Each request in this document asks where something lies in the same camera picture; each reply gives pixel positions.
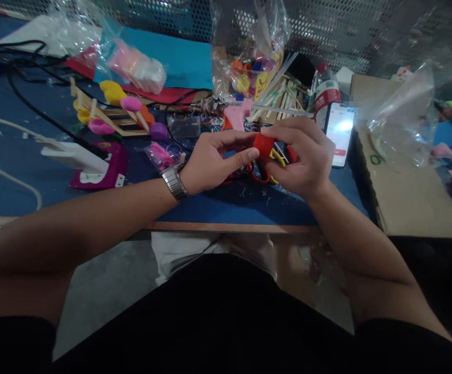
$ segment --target cardboard box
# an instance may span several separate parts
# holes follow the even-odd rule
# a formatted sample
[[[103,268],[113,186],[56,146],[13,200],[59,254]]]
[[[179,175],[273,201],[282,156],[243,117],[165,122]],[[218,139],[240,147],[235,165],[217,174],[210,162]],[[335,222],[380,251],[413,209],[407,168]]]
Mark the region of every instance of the cardboard box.
[[[452,238],[452,199],[431,165],[399,173],[382,162],[373,165],[377,154],[368,138],[366,123],[374,110],[392,95],[401,83],[354,74],[350,106],[356,108],[354,126],[363,162],[375,195],[377,217],[390,236]]]

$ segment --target plastic bottle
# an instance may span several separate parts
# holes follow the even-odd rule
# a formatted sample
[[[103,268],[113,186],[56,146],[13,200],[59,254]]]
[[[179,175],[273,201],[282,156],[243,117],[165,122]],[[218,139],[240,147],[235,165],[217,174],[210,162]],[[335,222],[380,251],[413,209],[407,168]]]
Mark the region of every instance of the plastic bottle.
[[[321,63],[316,70],[311,87],[314,97],[314,114],[316,123],[325,128],[326,113],[332,102],[340,102],[340,91],[337,78],[328,65]]]

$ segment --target red bottle cap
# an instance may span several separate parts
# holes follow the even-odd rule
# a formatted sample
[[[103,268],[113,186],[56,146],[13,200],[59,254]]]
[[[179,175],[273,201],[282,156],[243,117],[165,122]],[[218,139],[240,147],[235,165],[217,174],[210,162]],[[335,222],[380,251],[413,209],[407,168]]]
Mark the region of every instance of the red bottle cap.
[[[326,72],[327,69],[328,69],[328,64],[326,64],[325,62],[319,64],[319,66],[318,66],[318,72],[320,72],[320,73]]]
[[[254,148],[259,150],[260,157],[269,157],[271,150],[273,149],[274,138],[268,138],[261,133],[256,135],[254,141]]]

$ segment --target teal felt sheet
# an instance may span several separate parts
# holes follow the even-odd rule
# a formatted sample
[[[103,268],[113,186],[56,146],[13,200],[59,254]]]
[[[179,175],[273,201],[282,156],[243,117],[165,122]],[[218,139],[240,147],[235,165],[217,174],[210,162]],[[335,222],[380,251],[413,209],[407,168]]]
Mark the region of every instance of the teal felt sheet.
[[[113,42],[114,35],[128,46],[136,47],[148,57],[161,62],[167,72],[165,87],[213,88],[210,44],[135,30],[121,26],[113,20],[109,20],[103,28],[101,56],[97,62],[95,82],[109,79],[124,83],[124,80],[107,66],[107,60],[116,47]]]

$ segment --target yellow scissors handle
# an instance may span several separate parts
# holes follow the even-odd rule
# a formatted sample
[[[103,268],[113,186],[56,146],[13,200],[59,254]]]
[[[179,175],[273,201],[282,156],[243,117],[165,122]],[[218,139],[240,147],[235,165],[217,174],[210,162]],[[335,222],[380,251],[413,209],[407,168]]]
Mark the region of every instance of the yellow scissors handle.
[[[282,167],[287,166],[285,160],[280,156],[280,154],[275,151],[274,149],[271,150],[271,153],[269,155],[272,159],[276,160]],[[269,182],[271,184],[280,184],[276,179],[273,178],[272,175],[269,176]]]

